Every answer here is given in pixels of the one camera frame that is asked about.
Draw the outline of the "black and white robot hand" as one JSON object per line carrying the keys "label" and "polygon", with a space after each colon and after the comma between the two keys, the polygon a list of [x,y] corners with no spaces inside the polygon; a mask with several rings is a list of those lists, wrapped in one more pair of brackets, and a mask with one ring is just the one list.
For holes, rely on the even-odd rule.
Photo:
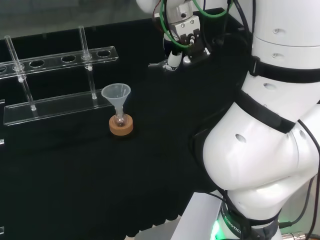
{"label": "black and white robot hand", "polygon": [[204,41],[198,16],[192,15],[174,23],[164,17],[163,23],[166,29],[163,34],[166,60],[162,68],[165,71],[173,72],[180,65],[194,65],[210,56],[211,49]]}

